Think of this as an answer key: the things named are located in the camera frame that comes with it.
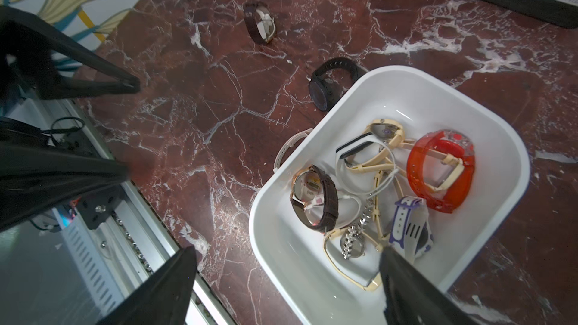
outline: black cable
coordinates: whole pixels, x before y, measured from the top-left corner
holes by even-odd
[[[54,129],[54,126],[56,125],[56,123],[60,122],[61,120],[66,120],[66,119],[70,119],[70,120],[76,120],[77,122],[79,122],[81,124],[80,127],[70,127],[70,128],[62,128],[62,129]],[[44,130],[44,131],[40,131],[40,133],[44,133],[44,134],[50,134],[50,138],[52,139],[52,143],[57,146],[58,142],[56,141],[56,138],[54,138],[54,134],[68,134],[68,133],[75,133],[80,131],[82,128],[84,128],[84,126],[86,125],[86,123],[84,123],[84,121],[81,118],[78,117],[61,117],[57,120],[55,120],[54,122],[52,122],[52,125],[50,126],[50,129]]]
[[[30,223],[32,223],[33,226],[40,231],[50,231],[50,228],[42,228],[42,227],[38,226],[36,223],[34,223],[34,221],[32,221],[32,220],[28,220],[28,221],[30,221]]]

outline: metal grate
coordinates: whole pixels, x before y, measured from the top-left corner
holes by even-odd
[[[101,315],[109,314],[124,298],[92,241],[88,229],[79,216],[62,232],[76,267],[99,308]]]

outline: white watch band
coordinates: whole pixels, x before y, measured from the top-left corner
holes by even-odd
[[[431,234],[428,220],[430,213],[425,199],[419,197],[405,196],[398,200],[395,205],[397,208],[395,209],[389,243],[410,264],[413,264],[417,257],[428,252],[434,244],[434,236]],[[427,239],[418,249],[417,245],[424,231]]]
[[[277,157],[275,157],[275,163],[273,163],[273,172],[277,172],[279,167],[281,167],[281,161],[283,160],[283,156],[285,155],[285,153],[287,153],[287,150],[293,147],[295,143],[297,143],[297,141],[299,141],[301,138],[307,137],[312,130],[313,128],[309,128],[307,130],[299,132],[293,135],[293,137],[289,138],[285,142],[285,144],[279,150],[279,153],[277,153]]]
[[[390,153],[391,163],[393,164],[393,169],[391,170],[391,172],[387,175],[385,179],[383,179],[383,181],[381,181],[381,183],[376,188],[371,189],[369,191],[364,191],[358,188],[356,185],[354,185],[349,180],[349,178],[347,178],[347,170],[345,168],[346,166],[345,157],[350,155],[350,153],[354,151],[356,148],[363,147],[363,145],[368,142],[379,144],[382,147],[384,146],[383,141],[377,138],[377,136],[373,134],[364,134],[362,136],[359,136],[358,139],[349,142],[347,145],[339,147],[335,151],[335,175],[337,177],[337,181],[341,184],[343,189],[356,195],[367,196],[367,198],[370,199],[373,196],[377,195],[379,192],[381,192],[391,183],[391,181],[393,181],[395,174],[399,171],[399,168],[395,164],[395,157],[393,152],[389,147],[385,146],[385,148],[387,148],[387,151],[389,151]]]

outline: smartwatch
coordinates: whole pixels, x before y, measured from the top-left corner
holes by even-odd
[[[373,143],[383,146],[383,141],[377,138],[374,134],[365,133],[335,150],[335,175],[337,177],[337,181],[339,181],[343,189],[349,193],[367,196],[368,199],[372,198],[377,193],[385,189],[391,183],[391,181],[393,181],[395,174],[399,172],[399,167],[395,164],[395,158],[391,149],[389,149],[387,146],[384,146],[385,151],[387,151],[390,156],[390,158],[388,158],[389,163],[382,163],[377,165],[377,167],[380,167],[380,170],[389,171],[389,174],[383,181],[379,183],[379,186],[367,191],[358,188],[349,180],[349,178],[347,178],[347,170],[345,170],[345,168],[354,166],[354,164],[351,164],[347,161],[347,158],[359,153]]]
[[[325,73],[337,68],[347,70],[351,75],[353,83],[357,82],[359,77],[364,74],[363,70],[351,59],[341,57],[329,59],[323,63],[321,67],[315,69],[309,81],[309,95],[315,106],[322,112],[329,111],[339,100],[337,93],[334,93],[328,83],[322,79]]]
[[[434,244],[434,236],[428,218],[430,213],[425,199],[405,196],[395,202],[394,222],[389,243],[410,264],[428,252]]]
[[[247,31],[257,44],[267,44],[275,34],[275,21],[267,5],[261,2],[243,4],[243,13]]]

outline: black watch strap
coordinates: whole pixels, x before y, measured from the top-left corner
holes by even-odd
[[[353,62],[351,59],[343,57],[329,59],[328,61],[323,63],[319,68],[315,69],[315,71],[313,72],[313,76],[322,76],[331,69],[337,68],[347,70],[351,74],[351,79],[353,79],[353,82],[356,82],[361,76],[361,70],[359,70],[357,64]]]

